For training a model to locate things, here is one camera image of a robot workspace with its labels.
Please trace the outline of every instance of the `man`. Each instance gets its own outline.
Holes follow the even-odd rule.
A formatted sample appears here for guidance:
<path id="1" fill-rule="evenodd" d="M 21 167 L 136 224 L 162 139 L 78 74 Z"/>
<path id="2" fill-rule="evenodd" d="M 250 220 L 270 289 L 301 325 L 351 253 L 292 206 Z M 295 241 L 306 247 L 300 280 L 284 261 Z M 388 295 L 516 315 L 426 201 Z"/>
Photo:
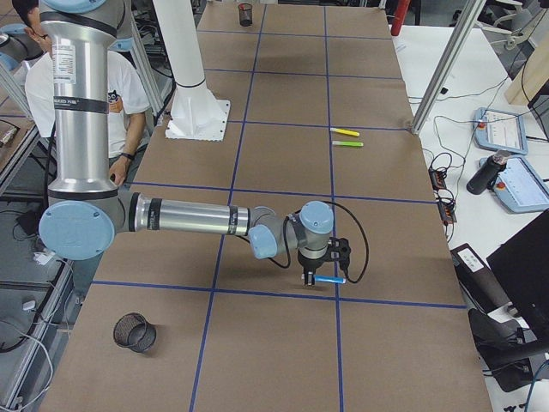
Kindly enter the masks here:
<path id="1" fill-rule="evenodd" d="M 38 0 L 12 0 L 27 25 L 25 32 L 44 50 L 44 56 L 28 71 L 25 82 L 28 105 L 40 135 L 48 137 L 55 121 L 53 107 L 52 43 L 40 23 Z M 145 111 L 148 98 L 133 66 L 114 51 L 107 54 L 109 176 L 120 186 L 132 181 L 148 142 Z"/>

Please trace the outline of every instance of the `person's hair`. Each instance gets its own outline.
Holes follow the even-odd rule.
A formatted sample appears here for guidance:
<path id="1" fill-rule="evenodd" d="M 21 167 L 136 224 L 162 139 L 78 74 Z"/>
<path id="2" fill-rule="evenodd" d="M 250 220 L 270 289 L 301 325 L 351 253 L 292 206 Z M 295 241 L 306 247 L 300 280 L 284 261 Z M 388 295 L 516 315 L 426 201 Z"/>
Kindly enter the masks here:
<path id="1" fill-rule="evenodd" d="M 20 16 L 23 23 L 31 27 L 31 22 L 28 20 L 28 14 L 32 9 L 38 7 L 38 0 L 11 0 L 15 11 Z"/>

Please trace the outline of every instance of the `black mesh cup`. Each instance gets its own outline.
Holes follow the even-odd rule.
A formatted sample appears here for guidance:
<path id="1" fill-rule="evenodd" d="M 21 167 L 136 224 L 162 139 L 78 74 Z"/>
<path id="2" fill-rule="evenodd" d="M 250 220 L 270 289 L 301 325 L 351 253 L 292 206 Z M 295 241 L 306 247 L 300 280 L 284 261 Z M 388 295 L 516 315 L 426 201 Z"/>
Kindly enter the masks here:
<path id="1" fill-rule="evenodd" d="M 153 346 L 156 329 L 140 313 L 128 313 L 114 325 L 112 337 L 121 348 L 143 353 Z"/>
<path id="2" fill-rule="evenodd" d="M 241 3 L 238 5 L 238 20 L 240 26 L 251 26 L 251 4 Z"/>

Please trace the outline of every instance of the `red pole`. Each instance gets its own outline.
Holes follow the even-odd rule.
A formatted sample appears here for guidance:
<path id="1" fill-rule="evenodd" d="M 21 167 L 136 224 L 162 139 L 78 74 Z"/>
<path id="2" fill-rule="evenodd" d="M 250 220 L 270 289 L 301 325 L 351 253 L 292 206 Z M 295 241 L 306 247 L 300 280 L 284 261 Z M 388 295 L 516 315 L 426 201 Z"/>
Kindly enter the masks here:
<path id="1" fill-rule="evenodd" d="M 408 6 L 411 0 L 401 0 L 396 8 L 395 18 L 393 19 L 393 26 L 391 27 L 391 35 L 398 36 L 401 32 L 402 23 L 408 12 Z"/>

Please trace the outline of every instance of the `wristwatch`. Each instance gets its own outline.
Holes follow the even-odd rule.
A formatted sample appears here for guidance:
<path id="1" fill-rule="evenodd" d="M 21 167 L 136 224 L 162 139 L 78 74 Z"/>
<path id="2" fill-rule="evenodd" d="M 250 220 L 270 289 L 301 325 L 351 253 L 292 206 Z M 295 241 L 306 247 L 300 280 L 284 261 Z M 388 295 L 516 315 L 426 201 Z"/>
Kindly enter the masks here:
<path id="1" fill-rule="evenodd" d="M 136 157 L 133 154 L 121 153 L 120 155 L 127 158 L 127 159 L 130 159 L 131 161 L 134 161 L 136 159 Z"/>

